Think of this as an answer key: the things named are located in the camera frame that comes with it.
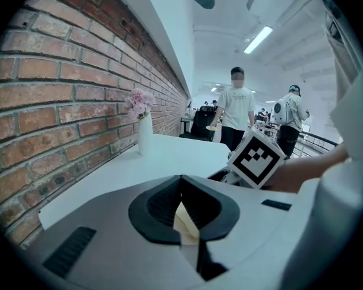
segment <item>fluorescent light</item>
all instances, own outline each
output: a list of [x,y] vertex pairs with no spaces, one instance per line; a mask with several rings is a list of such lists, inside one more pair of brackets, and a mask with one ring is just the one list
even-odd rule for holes
[[256,49],[256,47],[263,41],[265,38],[273,31],[268,26],[265,26],[265,28],[262,29],[260,33],[255,37],[255,39],[246,47],[244,53],[250,54],[253,50]]

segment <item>vase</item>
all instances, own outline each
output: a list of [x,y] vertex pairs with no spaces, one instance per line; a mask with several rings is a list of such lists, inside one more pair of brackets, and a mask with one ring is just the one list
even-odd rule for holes
[[139,119],[139,154],[148,155],[152,150],[152,116],[149,112],[144,118]]

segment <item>white backpack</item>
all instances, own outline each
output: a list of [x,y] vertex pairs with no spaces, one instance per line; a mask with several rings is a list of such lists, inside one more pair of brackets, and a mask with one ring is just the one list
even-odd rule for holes
[[289,100],[279,99],[274,106],[274,121],[278,124],[289,124],[293,120]]

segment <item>ceiling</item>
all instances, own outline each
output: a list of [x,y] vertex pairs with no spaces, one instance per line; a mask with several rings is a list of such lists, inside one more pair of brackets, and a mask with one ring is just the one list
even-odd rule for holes
[[[230,69],[239,65],[259,102],[280,98],[297,84],[310,109],[326,114],[335,106],[335,69],[322,27],[323,5],[314,0],[215,1],[212,10],[193,5],[194,84],[199,91],[217,83],[230,85]],[[265,25],[273,32],[244,54]]]

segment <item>white t-shirt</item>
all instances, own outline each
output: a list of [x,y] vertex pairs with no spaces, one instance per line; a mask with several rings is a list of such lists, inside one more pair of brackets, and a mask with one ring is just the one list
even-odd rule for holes
[[301,120],[306,120],[308,118],[301,97],[290,92],[283,97],[283,100],[285,103],[289,102],[290,113],[293,117],[293,120],[286,126],[290,126],[298,131],[301,131]]
[[255,109],[251,90],[231,87],[222,92],[217,106],[224,109],[222,126],[246,131],[249,112]]

